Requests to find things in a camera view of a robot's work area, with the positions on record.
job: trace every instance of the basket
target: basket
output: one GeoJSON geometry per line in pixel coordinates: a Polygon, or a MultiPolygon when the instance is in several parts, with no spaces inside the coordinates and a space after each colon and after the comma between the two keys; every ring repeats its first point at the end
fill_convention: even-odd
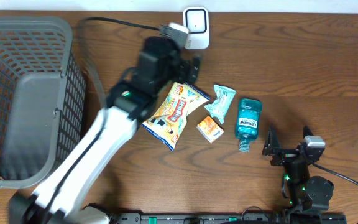
{"type": "Polygon", "coordinates": [[[56,17],[0,17],[0,188],[41,181],[80,140],[86,84],[72,40],[56,17]]]}

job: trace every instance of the wooden table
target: wooden table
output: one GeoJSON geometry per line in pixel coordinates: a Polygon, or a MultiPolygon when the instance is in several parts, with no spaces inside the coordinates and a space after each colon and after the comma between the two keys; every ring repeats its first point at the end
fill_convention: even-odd
{"type": "MultiPolygon", "coordinates": [[[[178,12],[0,11],[8,15],[60,16],[72,26],[87,16],[150,26],[182,21],[178,12]]],[[[251,205],[278,210],[289,203],[280,192],[283,168],[271,167],[270,157],[261,155],[271,124],[284,147],[302,141],[302,127],[309,125],[327,143],[319,164],[358,180],[358,15],[211,13],[210,26],[209,48],[197,51],[204,57],[197,85],[212,99],[215,83],[237,90],[224,135],[210,144],[196,130],[208,115],[204,108],[188,117],[173,152],[140,128],[103,170],[85,203],[145,213],[240,213],[251,205]],[[260,137],[250,153],[239,152],[234,137],[243,97],[263,103],[260,137]]],[[[92,22],[85,37],[75,37],[74,47],[78,38],[87,39],[108,90],[136,64],[150,35],[158,34],[92,22]]],[[[98,110],[92,86],[88,92],[86,127],[98,110]]],[[[346,214],[348,223],[358,221],[358,187],[314,167],[310,172],[335,185],[329,211],[346,214]]],[[[14,192],[0,190],[0,223],[7,221],[6,205],[14,192]]]]}

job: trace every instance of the soap box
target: soap box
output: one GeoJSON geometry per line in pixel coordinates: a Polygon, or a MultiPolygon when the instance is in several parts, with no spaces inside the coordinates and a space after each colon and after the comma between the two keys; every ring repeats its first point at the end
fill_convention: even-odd
{"type": "Polygon", "coordinates": [[[207,116],[200,124],[197,124],[197,129],[209,143],[214,142],[223,134],[223,129],[210,116],[207,116]]]}

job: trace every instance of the white label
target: white label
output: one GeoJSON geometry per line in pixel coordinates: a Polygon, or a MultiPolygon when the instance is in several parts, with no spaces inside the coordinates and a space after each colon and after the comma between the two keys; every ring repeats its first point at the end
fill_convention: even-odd
{"type": "Polygon", "coordinates": [[[258,126],[258,121],[253,120],[253,119],[248,119],[248,118],[240,118],[239,125],[256,128],[258,126]]]}

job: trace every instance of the light blue packet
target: light blue packet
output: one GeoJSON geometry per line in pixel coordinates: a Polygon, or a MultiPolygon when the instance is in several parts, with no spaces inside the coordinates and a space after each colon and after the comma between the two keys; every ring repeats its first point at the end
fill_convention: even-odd
{"type": "Polygon", "coordinates": [[[223,124],[223,118],[230,107],[236,91],[219,85],[214,85],[214,90],[216,93],[216,100],[204,107],[211,114],[211,117],[217,117],[219,122],[223,124]]]}

